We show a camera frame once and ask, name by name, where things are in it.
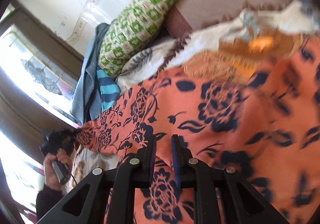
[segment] navy flower print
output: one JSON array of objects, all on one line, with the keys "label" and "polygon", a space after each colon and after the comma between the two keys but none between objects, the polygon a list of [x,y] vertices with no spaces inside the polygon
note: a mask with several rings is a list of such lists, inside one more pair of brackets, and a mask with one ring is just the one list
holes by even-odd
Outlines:
[{"label": "navy flower print", "polygon": [[97,145],[100,149],[104,149],[111,144],[111,141],[111,128],[108,128],[97,138]]},{"label": "navy flower print", "polygon": [[141,88],[137,93],[136,100],[131,105],[131,116],[134,123],[138,121],[138,118],[142,119],[144,116],[148,95],[149,92],[144,88]]},{"label": "navy flower print", "polygon": [[315,198],[317,190],[317,188],[309,188],[308,176],[305,172],[302,172],[299,176],[296,196],[293,198],[295,207],[300,208],[311,204]]},{"label": "navy flower print", "polygon": [[119,150],[132,148],[132,143],[126,140],[122,146],[119,147]]},{"label": "navy flower print", "polygon": [[250,183],[255,186],[258,192],[260,192],[268,202],[272,201],[273,191],[269,188],[270,181],[268,178],[258,177],[253,179]]},{"label": "navy flower print", "polygon": [[168,116],[167,118],[169,119],[169,123],[171,123],[172,125],[174,125],[175,123],[176,123],[176,120],[177,120],[177,116],[179,115],[179,114],[183,114],[183,113],[187,113],[186,111],[180,111],[180,112],[178,112],[176,115],[170,115],[170,116]]},{"label": "navy flower print", "polygon": [[178,206],[182,190],[175,181],[169,181],[170,173],[164,168],[154,173],[154,181],[149,189],[141,189],[147,200],[143,203],[144,215],[148,220],[163,220],[177,224],[182,220]]},{"label": "navy flower print", "polygon": [[153,134],[153,128],[146,123],[138,124],[135,130],[132,132],[132,139],[140,144],[141,146],[146,147],[149,141],[149,137]]},{"label": "navy flower print", "polygon": [[89,145],[92,141],[92,131],[93,128],[89,128],[80,132],[77,136],[77,140],[83,145]]},{"label": "navy flower print", "polygon": [[222,132],[235,130],[241,111],[243,87],[213,81],[201,86],[201,98],[198,106],[199,120],[211,123],[213,131]]}]

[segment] finger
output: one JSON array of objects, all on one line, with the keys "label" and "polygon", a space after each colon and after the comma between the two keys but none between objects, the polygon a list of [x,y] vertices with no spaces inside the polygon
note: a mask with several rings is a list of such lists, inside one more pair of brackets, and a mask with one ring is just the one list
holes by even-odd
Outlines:
[{"label": "finger", "polygon": [[51,162],[54,161],[54,160],[57,160],[57,157],[55,155],[52,155],[50,153],[48,153],[45,158],[44,158],[44,161],[43,161],[43,165],[44,165],[44,169],[45,170],[52,170],[52,165],[51,165]]},{"label": "finger", "polygon": [[57,156],[59,155],[67,155],[67,152],[64,149],[60,148],[57,152]]},{"label": "finger", "polygon": [[72,167],[72,161],[71,158],[68,157],[67,155],[59,155],[57,157],[58,161],[60,161],[61,163],[67,165],[69,168]]}]

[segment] orange blanket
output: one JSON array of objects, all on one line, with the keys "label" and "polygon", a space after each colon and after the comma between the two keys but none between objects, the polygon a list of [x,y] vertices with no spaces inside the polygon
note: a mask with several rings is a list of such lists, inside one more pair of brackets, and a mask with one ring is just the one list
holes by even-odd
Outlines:
[{"label": "orange blanket", "polygon": [[154,181],[137,189],[136,223],[193,223],[193,192],[177,188],[170,138],[211,167],[234,166],[292,224],[320,203],[320,39],[291,58],[264,61],[246,86],[160,72],[120,95],[84,124],[85,147],[126,159],[151,134],[157,139]]}]

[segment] human hand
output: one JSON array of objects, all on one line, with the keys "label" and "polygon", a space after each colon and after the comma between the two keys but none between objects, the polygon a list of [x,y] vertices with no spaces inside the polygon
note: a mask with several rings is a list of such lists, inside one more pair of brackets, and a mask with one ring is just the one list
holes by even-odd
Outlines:
[{"label": "human hand", "polygon": [[59,149],[56,156],[48,153],[44,158],[44,182],[49,188],[60,191],[61,185],[51,165],[51,162],[55,160],[67,165],[69,171],[71,171],[72,168],[72,161],[64,149]]}]

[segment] striped blue cloth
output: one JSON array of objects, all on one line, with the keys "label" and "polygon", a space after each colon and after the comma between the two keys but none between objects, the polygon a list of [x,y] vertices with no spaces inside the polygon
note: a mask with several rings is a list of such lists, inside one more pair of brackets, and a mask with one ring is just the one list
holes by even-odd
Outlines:
[{"label": "striped blue cloth", "polygon": [[100,86],[101,111],[105,111],[116,103],[120,89],[100,66],[97,66],[97,80]]}]

